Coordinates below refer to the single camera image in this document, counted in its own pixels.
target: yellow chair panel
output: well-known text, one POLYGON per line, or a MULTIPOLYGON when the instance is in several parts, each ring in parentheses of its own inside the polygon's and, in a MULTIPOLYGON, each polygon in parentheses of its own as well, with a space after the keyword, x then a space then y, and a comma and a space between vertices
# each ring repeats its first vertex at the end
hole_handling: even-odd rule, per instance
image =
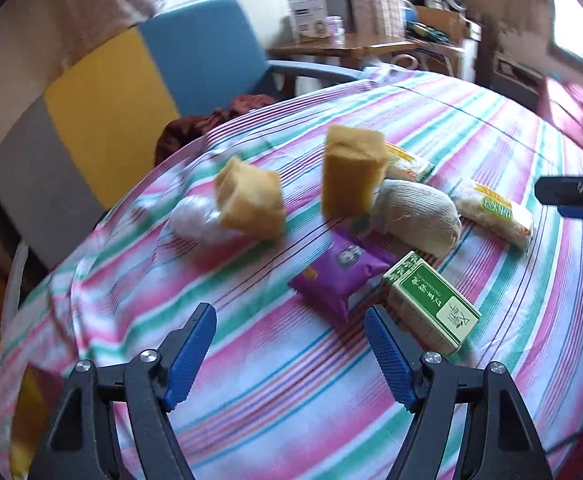
POLYGON ((152 169, 158 137, 179 117, 135 28, 60 76, 45 92, 45 102, 60 139, 104 208, 152 169))

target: metal screw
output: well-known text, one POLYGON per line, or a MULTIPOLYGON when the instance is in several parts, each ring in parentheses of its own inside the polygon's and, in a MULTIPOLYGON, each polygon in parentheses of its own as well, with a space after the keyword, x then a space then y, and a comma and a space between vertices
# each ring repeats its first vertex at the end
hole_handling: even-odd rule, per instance
POLYGON ((91 361, 89 359, 83 359, 76 363, 76 372, 86 372, 91 368, 91 361))
POLYGON ((152 363, 156 359, 158 359, 158 352, 156 352, 155 350, 144 350, 140 354, 140 360, 143 363, 152 363))
POLYGON ((494 373, 494 374, 498 374, 498 375, 502 375, 507 371, 507 368, 505 367, 505 365, 503 365, 502 363, 499 363, 498 361, 492 361, 489 363, 489 369, 494 373))
POLYGON ((437 365, 441 362, 443 358, 438 352, 426 352, 425 353, 425 361, 427 361, 430 365, 437 365))

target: striped tablecloth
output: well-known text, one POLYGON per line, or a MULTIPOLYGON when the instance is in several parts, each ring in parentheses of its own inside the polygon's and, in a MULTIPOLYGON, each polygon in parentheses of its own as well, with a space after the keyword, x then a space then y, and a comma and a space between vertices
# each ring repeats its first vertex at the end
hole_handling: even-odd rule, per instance
MULTIPOLYGON (((67 374, 78 358, 126 362, 181 327, 201 301, 218 331, 189 399, 170 416, 197 478, 371 479, 391 467, 411 416, 395 403, 363 335, 374 292, 358 296, 345 330, 305 306, 287 281, 330 243, 320 214, 330 124, 383 132, 436 165, 428 184, 471 177, 534 216, 528 254, 468 221, 458 246, 430 260, 482 314, 454 361, 503 362, 545 446, 583 425, 583 222, 533 195, 542 174, 583 173, 583 152, 519 105, 431 73, 396 72, 255 110, 190 144, 149 174, 31 295, 0 346, 0 468, 27 362, 67 374), (211 196, 229 157, 280 173, 286 234, 238 237, 214 250, 166 226, 188 194, 211 196)), ((356 232, 366 219, 348 221, 356 232)), ((378 238, 386 244, 386 238, 378 238)), ((398 254, 405 248, 393 245, 398 254)), ((130 471, 142 477, 129 418, 117 406, 130 471)), ((451 478, 464 411, 441 478, 451 478)), ((558 468, 569 448, 551 457, 558 468)))

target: purple package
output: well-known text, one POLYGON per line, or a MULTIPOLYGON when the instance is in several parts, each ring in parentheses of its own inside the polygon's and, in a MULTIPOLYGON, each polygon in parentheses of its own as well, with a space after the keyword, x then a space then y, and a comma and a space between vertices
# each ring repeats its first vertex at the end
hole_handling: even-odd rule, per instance
POLYGON ((338 230, 332 235, 327 252, 289 280, 289 286, 325 309, 327 317, 337 324, 345 325, 349 297, 367 280, 389 270, 395 257, 338 230))

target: chair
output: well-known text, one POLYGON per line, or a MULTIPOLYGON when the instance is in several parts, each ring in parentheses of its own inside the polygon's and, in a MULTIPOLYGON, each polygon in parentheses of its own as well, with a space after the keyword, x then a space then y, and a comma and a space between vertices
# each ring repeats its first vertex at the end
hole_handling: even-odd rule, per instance
POLYGON ((203 0, 123 32, 53 82, 0 144, 0 204, 21 237, 5 310, 17 308, 28 250, 47 269, 60 263, 152 169, 165 124, 240 94, 279 98, 276 72, 332 84, 360 74, 267 61, 236 0, 203 0))

